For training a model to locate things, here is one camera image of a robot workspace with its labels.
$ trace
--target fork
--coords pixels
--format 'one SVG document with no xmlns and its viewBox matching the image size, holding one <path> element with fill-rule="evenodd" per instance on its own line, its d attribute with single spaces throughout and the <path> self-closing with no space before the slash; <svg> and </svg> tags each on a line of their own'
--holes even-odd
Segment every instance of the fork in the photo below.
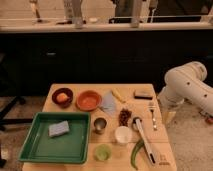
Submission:
<svg viewBox="0 0 213 171">
<path fill-rule="evenodd" d="M 154 113 L 154 103 L 153 102 L 149 102 L 149 111 L 152 114 L 152 124 L 153 124 L 153 130 L 157 131 L 157 124 L 156 124 L 156 118 L 155 118 L 155 113 Z"/>
</svg>

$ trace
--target metal cup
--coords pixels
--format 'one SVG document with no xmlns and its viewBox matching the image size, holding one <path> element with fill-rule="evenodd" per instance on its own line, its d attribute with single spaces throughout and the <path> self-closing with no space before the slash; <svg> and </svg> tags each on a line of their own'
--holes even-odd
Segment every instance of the metal cup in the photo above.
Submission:
<svg viewBox="0 0 213 171">
<path fill-rule="evenodd" d="M 107 121 L 104 118 L 97 118 L 94 121 L 95 133 L 103 134 L 107 125 Z"/>
</svg>

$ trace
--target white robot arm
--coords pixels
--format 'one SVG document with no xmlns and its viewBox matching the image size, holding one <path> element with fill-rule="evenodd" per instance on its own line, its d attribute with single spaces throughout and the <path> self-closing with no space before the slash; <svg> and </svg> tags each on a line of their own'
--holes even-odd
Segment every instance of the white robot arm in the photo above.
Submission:
<svg viewBox="0 0 213 171">
<path fill-rule="evenodd" d="M 162 107 L 177 107 L 186 98 L 213 116 L 213 89 L 203 82 L 206 76 L 207 70 L 200 62 L 170 69 L 165 74 L 166 86 L 158 96 Z"/>
</svg>

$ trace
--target orange bowl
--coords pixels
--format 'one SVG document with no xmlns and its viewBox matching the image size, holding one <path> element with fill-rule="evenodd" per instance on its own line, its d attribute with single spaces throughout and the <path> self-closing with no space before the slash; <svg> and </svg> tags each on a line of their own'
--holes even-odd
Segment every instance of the orange bowl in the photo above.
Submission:
<svg viewBox="0 0 213 171">
<path fill-rule="evenodd" d="M 52 95 L 52 101 L 62 108 L 68 107 L 73 100 L 73 92 L 69 88 L 59 88 Z"/>
<path fill-rule="evenodd" d="M 101 95 L 93 90 L 82 92 L 76 100 L 76 105 L 80 110 L 92 111 L 95 110 L 101 103 Z"/>
</svg>

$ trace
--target sponge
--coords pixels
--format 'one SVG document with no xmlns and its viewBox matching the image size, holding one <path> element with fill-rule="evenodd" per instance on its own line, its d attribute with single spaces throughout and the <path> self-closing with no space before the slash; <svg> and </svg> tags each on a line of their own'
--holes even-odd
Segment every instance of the sponge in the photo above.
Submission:
<svg viewBox="0 0 213 171">
<path fill-rule="evenodd" d="M 69 132 L 69 124 L 67 121 L 62 121 L 49 126 L 49 137 L 56 137 Z"/>
</svg>

